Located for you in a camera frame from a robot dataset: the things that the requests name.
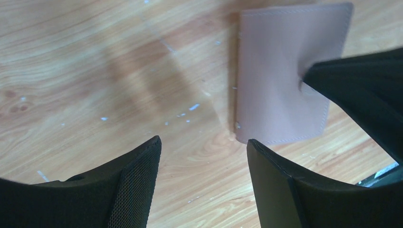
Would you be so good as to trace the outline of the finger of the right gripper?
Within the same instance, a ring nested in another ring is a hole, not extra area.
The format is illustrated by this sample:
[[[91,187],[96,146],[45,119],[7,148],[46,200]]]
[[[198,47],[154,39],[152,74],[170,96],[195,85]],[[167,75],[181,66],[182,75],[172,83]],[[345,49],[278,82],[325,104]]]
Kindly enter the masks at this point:
[[[403,162],[403,49],[315,63],[303,82]]]

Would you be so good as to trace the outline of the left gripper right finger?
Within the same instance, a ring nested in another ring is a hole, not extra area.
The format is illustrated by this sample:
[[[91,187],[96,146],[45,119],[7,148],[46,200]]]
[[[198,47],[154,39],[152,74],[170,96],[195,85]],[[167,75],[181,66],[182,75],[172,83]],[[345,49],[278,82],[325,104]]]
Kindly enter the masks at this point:
[[[298,165],[257,140],[247,158],[263,228],[400,228],[403,183],[368,188]]]

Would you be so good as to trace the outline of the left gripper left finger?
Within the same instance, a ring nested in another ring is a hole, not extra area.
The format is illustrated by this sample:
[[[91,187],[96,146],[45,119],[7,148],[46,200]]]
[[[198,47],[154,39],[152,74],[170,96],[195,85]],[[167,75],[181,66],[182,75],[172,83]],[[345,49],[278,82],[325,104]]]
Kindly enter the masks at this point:
[[[153,199],[162,142],[154,136],[132,151],[66,181],[0,181],[3,228],[144,228]]]

